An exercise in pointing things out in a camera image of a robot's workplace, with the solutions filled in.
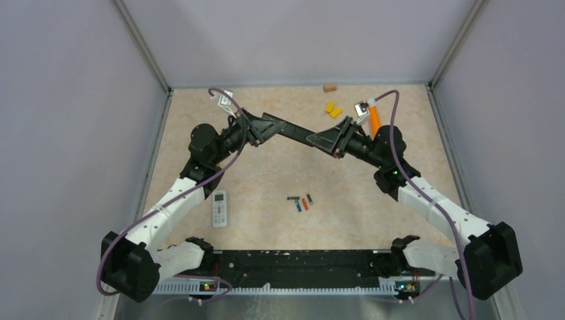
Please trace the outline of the black remote control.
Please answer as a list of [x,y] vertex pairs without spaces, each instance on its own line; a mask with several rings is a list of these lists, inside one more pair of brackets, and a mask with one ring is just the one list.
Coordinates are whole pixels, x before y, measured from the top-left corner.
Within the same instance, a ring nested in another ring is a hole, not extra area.
[[307,137],[313,135],[314,131],[305,129],[304,127],[295,125],[294,123],[285,122],[284,127],[278,132],[278,134],[297,143],[302,143],[309,147],[313,146]]

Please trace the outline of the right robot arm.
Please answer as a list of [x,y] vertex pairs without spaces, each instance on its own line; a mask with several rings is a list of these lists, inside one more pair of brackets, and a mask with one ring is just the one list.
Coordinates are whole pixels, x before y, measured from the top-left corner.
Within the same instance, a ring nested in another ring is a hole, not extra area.
[[307,134],[305,140],[333,157],[349,154],[375,165],[374,180],[383,193],[416,211],[453,242],[449,247],[418,237],[408,239],[390,257],[396,273],[428,269],[458,279],[479,300],[490,298],[522,274],[514,229],[473,215],[433,187],[404,159],[406,143],[398,127],[382,126],[370,138],[347,117],[331,129]]

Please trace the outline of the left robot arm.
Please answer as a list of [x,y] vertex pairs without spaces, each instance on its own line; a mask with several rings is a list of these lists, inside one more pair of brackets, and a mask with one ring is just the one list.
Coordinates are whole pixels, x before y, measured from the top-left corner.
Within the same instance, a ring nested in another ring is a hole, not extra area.
[[140,303],[157,285],[187,270],[206,275],[213,257],[200,240],[161,249],[183,217],[207,199],[246,144],[259,146],[286,127],[282,120],[256,117],[242,110],[221,132],[208,124],[191,132],[190,157],[166,194],[148,213],[122,232],[109,232],[101,243],[97,289],[104,296],[123,294]]

